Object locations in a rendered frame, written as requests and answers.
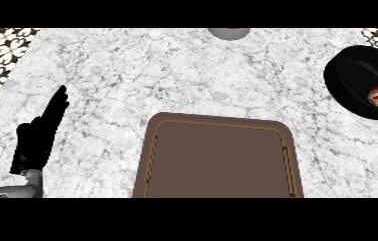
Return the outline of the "red and white cupcake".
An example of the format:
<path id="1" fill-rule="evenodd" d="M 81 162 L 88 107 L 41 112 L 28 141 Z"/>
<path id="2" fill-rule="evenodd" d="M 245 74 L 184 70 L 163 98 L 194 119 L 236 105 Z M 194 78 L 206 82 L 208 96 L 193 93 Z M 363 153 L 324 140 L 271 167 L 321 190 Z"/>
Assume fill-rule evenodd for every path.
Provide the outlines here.
<path id="1" fill-rule="evenodd" d="M 369 91 L 367 100 L 378 107 L 378 86 Z"/>

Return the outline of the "brown tray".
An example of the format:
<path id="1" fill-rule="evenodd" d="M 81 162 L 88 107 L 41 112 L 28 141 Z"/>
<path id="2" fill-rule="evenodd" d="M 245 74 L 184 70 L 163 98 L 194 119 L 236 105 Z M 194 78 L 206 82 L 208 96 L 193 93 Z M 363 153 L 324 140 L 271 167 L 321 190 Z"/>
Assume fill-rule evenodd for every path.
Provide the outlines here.
<path id="1" fill-rule="evenodd" d="M 141 148 L 135 198 L 301 198 L 293 139 L 277 121 L 158 113 Z"/>

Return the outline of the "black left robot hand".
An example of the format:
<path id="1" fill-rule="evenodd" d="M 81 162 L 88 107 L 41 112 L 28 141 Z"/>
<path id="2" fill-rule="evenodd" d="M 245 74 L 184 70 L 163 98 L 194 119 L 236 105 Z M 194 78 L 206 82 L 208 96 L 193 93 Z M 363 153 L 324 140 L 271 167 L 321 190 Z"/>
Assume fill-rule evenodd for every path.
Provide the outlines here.
<path id="1" fill-rule="evenodd" d="M 66 87 L 60 86 L 42 114 L 16 128 L 17 144 L 10 165 L 11 174 L 20 175 L 23 170 L 44 168 L 67 106 Z"/>

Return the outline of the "grey round object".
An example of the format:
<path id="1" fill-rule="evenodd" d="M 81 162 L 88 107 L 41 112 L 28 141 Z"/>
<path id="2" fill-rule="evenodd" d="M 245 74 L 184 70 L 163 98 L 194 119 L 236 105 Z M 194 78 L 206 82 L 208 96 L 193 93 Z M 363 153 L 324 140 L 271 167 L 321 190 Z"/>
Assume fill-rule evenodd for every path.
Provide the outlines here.
<path id="1" fill-rule="evenodd" d="M 209 28 L 208 31 L 218 39 L 234 41 L 248 35 L 249 28 Z"/>

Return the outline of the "black pot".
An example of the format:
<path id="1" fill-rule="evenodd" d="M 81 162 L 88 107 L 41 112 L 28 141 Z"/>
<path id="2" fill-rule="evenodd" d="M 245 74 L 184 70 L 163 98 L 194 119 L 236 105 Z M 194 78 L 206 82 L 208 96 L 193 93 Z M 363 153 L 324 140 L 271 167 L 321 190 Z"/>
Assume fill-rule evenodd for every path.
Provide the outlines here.
<path id="1" fill-rule="evenodd" d="M 323 79 L 339 105 L 357 116 L 378 120 L 378 106 L 367 100 L 378 87 L 378 48 L 363 45 L 344 48 L 324 66 Z"/>

